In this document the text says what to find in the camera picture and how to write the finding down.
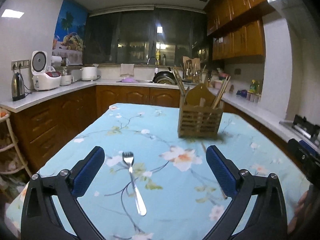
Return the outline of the person right hand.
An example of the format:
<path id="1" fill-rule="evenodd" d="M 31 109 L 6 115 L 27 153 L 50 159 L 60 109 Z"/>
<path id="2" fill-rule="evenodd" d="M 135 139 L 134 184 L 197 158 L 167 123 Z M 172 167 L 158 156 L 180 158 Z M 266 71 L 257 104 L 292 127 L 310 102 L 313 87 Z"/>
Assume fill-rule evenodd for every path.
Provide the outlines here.
<path id="1" fill-rule="evenodd" d="M 310 209 L 314 202 L 314 185 L 310 184 L 308 191 L 304 192 L 299 199 L 294 211 L 294 217 L 291 219 L 287 226 L 287 234 L 293 235 L 296 233 L 306 221 L 309 215 Z"/>

